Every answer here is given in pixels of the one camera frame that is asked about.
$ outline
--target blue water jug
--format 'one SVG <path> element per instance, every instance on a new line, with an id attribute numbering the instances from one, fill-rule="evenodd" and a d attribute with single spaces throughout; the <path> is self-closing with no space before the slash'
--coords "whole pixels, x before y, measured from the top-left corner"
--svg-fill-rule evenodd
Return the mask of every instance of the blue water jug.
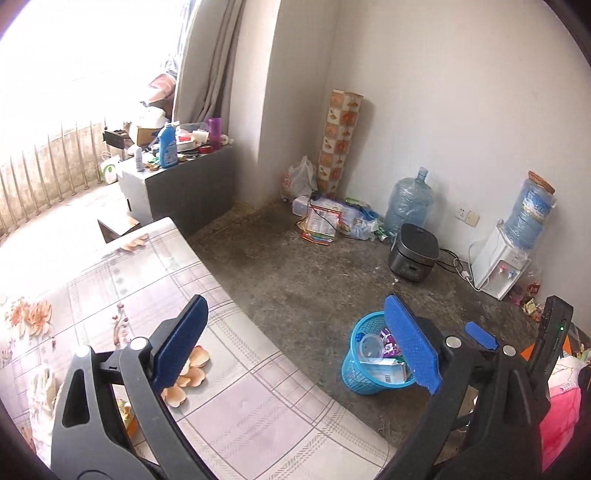
<path id="1" fill-rule="evenodd" d="M 429 207 L 433 203 L 433 191 L 425 183 L 429 171 L 421 167 L 416 178 L 400 180 L 390 195 L 384 228 L 395 239 L 403 223 L 423 226 Z"/>
<path id="2" fill-rule="evenodd" d="M 525 251 L 535 247 L 556 202 L 553 194 L 550 184 L 530 172 L 505 222 L 505 235 L 513 245 Z"/>

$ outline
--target blue gripper pad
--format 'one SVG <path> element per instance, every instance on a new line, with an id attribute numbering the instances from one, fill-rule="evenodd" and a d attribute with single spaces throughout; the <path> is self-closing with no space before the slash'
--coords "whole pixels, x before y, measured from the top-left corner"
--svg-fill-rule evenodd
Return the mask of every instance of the blue gripper pad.
<path id="1" fill-rule="evenodd" d="M 464 331 L 488 350 L 496 350 L 498 347 L 496 339 L 485 329 L 480 328 L 474 322 L 468 322 L 464 326 Z"/>
<path id="2" fill-rule="evenodd" d="M 434 395 L 441 384 L 437 352 L 396 295 L 386 298 L 384 319 L 417 383 Z"/>
<path id="3" fill-rule="evenodd" d="M 154 358 L 152 388 L 158 393 L 174 385 L 195 343 L 205 330 L 207 300 L 199 296 L 195 302 L 189 303 L 184 308 L 179 317 L 181 320 Z"/>

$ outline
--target pink cloth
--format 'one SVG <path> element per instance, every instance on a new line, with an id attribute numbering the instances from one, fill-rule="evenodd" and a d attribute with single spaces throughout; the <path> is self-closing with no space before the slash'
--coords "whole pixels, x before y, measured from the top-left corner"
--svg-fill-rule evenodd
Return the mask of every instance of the pink cloth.
<path id="1" fill-rule="evenodd" d="M 545 471 L 573 437 L 579 421 L 581 389 L 564 390 L 563 385 L 550 389 L 550 411 L 540 423 L 542 471 Z"/>

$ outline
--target cork stopper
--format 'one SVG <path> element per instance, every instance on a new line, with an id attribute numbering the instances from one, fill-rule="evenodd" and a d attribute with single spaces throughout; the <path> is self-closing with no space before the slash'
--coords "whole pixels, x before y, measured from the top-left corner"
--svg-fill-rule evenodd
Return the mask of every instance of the cork stopper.
<path id="1" fill-rule="evenodd" d="M 553 195 L 554 192 L 556 191 L 554 189 L 554 187 L 552 185 L 550 185 L 550 183 L 548 183 L 547 181 L 545 181 L 542 177 L 540 177 L 537 173 L 533 172 L 533 171 L 529 171 L 528 172 L 528 177 L 530 178 L 530 180 L 532 182 L 534 182 L 535 184 L 539 185 L 540 187 L 542 187 L 545 191 L 547 191 L 549 194 Z"/>

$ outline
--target small bottle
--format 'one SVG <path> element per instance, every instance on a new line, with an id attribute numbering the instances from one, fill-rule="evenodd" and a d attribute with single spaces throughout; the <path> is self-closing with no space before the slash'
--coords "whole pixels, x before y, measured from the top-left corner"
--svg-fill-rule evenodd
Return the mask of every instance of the small bottle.
<path id="1" fill-rule="evenodd" d="M 137 171 L 144 171 L 144 153 L 141 148 L 135 151 L 135 169 Z"/>

